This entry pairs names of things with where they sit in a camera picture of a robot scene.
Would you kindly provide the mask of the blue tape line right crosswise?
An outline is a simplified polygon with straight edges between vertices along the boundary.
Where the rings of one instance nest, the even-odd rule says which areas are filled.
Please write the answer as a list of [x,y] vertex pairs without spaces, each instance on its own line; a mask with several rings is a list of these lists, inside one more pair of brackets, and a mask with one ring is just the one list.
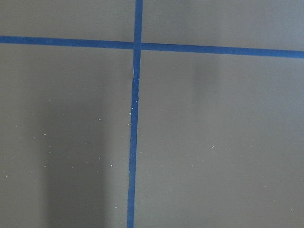
[[[40,38],[40,37],[20,37],[20,36],[1,36],[0,42],[3,44],[45,45],[45,46],[84,47],[84,48],[86,47],[113,48],[113,49],[133,49],[136,46],[133,42],[123,42],[123,41],[67,39],[67,38]],[[301,58],[301,59],[304,58],[303,51],[294,51],[294,50],[196,46],[196,45],[178,45],[178,44],[161,44],[161,43],[141,43],[139,47],[141,48],[141,50],[151,50],[151,51],[286,57],[286,58]]]

